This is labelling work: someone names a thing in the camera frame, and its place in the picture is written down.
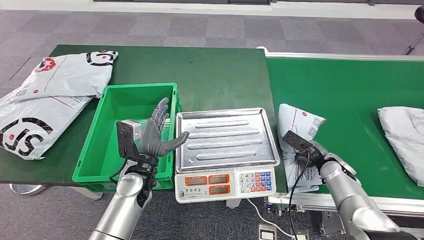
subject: white wall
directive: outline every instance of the white wall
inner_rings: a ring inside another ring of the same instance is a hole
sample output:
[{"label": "white wall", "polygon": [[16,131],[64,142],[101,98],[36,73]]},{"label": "white wall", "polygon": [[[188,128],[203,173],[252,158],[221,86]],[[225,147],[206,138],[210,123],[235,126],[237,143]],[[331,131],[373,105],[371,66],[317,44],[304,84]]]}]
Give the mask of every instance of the white wall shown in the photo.
[{"label": "white wall", "polygon": [[292,16],[322,18],[415,19],[418,5],[278,2],[271,5],[93,2],[92,0],[0,0],[3,10],[143,12]]}]

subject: stainless steel tray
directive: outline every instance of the stainless steel tray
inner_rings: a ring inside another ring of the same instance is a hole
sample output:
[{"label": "stainless steel tray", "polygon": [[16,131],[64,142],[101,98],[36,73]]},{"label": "stainless steel tray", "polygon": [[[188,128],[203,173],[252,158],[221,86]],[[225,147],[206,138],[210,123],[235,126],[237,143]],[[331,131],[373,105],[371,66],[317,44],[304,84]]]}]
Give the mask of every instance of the stainless steel tray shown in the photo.
[{"label": "stainless steel tray", "polygon": [[180,112],[176,136],[185,131],[190,135],[176,150],[178,173],[280,163],[263,108]]}]

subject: gray carpet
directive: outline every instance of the gray carpet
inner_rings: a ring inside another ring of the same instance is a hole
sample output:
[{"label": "gray carpet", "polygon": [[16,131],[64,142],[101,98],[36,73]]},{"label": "gray carpet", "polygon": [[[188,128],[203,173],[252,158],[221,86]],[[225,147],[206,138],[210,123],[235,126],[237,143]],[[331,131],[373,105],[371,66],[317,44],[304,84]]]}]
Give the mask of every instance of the gray carpet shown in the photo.
[{"label": "gray carpet", "polygon": [[[0,97],[18,87],[57,44],[255,48],[270,52],[401,54],[424,25],[415,20],[337,19],[161,13],[0,11]],[[424,55],[424,40],[414,55]],[[34,196],[13,194],[0,185],[1,240],[84,240],[95,228],[112,195],[94,201],[67,187]],[[288,215],[263,216],[289,231]],[[309,229],[309,213],[295,224]],[[140,219],[135,240],[255,240],[260,219],[242,200],[178,204],[173,192],[154,192]],[[289,239],[279,233],[278,239]]]}]

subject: green table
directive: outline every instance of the green table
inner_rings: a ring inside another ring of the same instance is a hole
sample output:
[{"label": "green table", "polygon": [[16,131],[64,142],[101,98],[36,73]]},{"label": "green table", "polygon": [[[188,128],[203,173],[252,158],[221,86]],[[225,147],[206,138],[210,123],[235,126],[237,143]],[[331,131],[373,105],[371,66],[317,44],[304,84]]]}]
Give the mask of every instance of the green table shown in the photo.
[{"label": "green table", "polygon": [[[417,186],[384,136],[377,109],[424,109],[424,58],[268,53],[274,108],[287,103],[326,118],[314,140],[351,165],[363,189],[387,214],[424,217]],[[280,191],[270,203],[288,204]],[[335,210],[328,189],[295,194],[302,210]]]},{"label": "green table", "polygon": [[[325,117],[316,140],[358,172],[386,213],[424,216],[424,189],[404,172],[384,138],[377,108],[424,108],[424,59],[277,54],[261,49],[59,45],[52,56],[113,49],[111,85],[174,82],[182,110],[263,107],[276,134],[275,113],[287,103]],[[98,101],[93,100],[45,154],[25,161],[0,151],[0,183],[76,186],[72,174]],[[273,204],[288,203],[283,164],[276,168]],[[334,210],[325,187],[296,194],[303,209]]]},{"label": "green table", "polygon": [[[261,49],[58,45],[51,56],[115,50],[110,85],[177,83],[182,110],[262,107],[276,134],[276,118]],[[0,183],[76,186],[72,174],[98,100],[92,100],[37,161],[0,150]],[[284,171],[279,178],[285,184]]]}]

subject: white cable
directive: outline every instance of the white cable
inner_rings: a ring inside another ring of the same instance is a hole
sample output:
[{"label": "white cable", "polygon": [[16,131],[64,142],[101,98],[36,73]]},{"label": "white cable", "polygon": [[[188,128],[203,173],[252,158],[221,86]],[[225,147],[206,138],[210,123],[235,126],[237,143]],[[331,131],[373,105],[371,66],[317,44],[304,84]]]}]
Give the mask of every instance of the white cable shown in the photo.
[{"label": "white cable", "polygon": [[262,219],[262,221],[264,221],[264,222],[265,222],[265,223],[267,223],[267,224],[271,224],[271,225],[275,226],[278,230],[280,230],[280,231],[281,231],[283,234],[285,234],[286,236],[288,236],[288,237],[290,237],[290,238],[292,238],[292,239],[294,239],[294,238],[295,238],[295,236],[290,235],[290,234],[288,234],[287,232],[283,231],[283,230],[282,230],[279,226],[277,226],[277,224],[275,224],[275,223],[272,223],[272,222],[270,222],[270,221],[265,220],[265,219],[261,216],[261,214],[259,213],[258,207],[256,207],[256,205],[255,205],[255,204],[253,204],[253,202],[252,202],[249,198],[247,198],[247,200],[249,201],[249,203],[250,203],[250,204],[252,204],[252,205],[253,205],[254,209],[256,209],[257,215],[260,217],[260,219]]}]

